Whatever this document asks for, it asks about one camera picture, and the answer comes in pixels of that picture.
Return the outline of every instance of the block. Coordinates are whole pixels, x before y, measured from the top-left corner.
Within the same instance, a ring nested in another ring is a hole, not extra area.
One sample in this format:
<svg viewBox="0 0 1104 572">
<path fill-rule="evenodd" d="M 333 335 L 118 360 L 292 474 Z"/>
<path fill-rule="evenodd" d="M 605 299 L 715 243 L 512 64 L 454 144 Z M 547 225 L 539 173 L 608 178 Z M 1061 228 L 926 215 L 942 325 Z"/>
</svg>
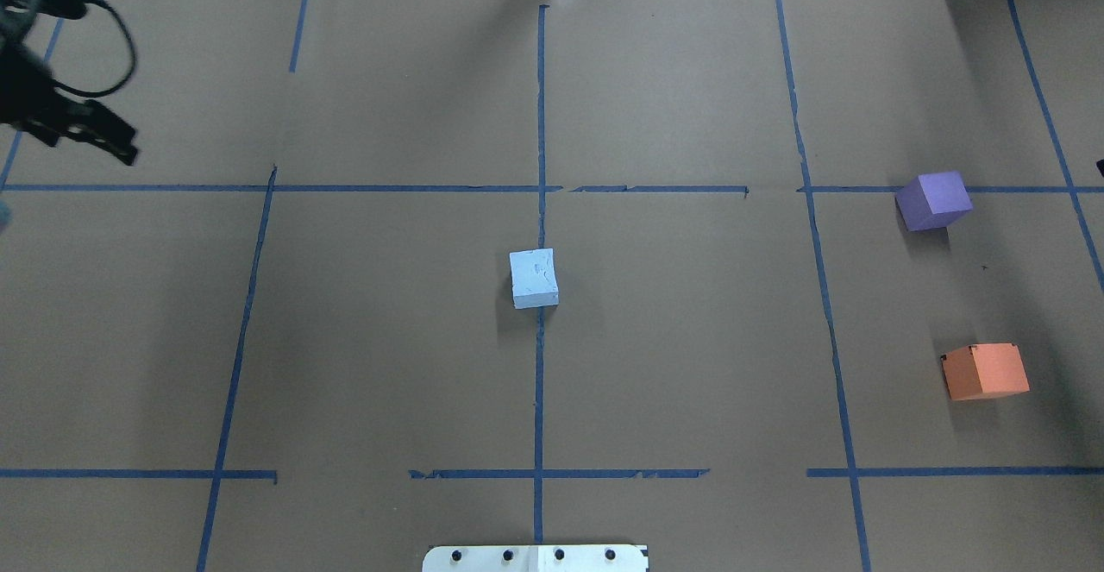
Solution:
<svg viewBox="0 0 1104 572">
<path fill-rule="evenodd" d="M 951 399 L 990 400 L 1029 391 L 1028 375 L 1015 343 L 978 343 L 943 356 Z"/>
<path fill-rule="evenodd" d="M 513 278 L 514 309 L 560 304 L 560 286 L 555 282 L 551 248 L 511 253 L 510 276 Z"/>
<path fill-rule="evenodd" d="M 8 226 L 8 223 L 11 223 L 11 210 L 8 210 L 4 202 L 0 201 L 0 233 L 3 233 L 3 229 Z"/>
<path fill-rule="evenodd" d="M 909 231 L 937 230 L 974 210 L 958 171 L 919 176 L 898 191 L 896 202 Z"/>
</svg>

